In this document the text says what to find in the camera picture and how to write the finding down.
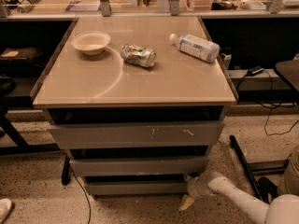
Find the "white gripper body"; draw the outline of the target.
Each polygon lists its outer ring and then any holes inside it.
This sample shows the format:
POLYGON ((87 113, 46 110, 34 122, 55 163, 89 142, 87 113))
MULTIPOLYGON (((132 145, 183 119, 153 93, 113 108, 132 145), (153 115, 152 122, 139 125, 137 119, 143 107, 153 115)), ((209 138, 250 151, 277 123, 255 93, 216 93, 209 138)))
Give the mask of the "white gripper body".
POLYGON ((211 194, 211 190, 207 186, 206 178, 200 176, 192 176, 187 181, 188 194, 197 199, 211 194))

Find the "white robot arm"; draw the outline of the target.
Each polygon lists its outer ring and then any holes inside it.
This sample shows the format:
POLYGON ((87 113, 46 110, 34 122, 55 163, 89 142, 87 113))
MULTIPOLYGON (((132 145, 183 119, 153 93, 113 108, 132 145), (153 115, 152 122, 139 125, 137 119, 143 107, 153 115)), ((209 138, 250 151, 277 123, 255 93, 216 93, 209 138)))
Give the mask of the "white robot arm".
POLYGON ((185 175, 187 193, 179 211, 187 210, 197 199, 220 194, 229 198, 255 224, 299 224, 299 197, 292 194, 278 196, 270 204, 239 189, 231 179, 219 172, 208 175, 185 175))

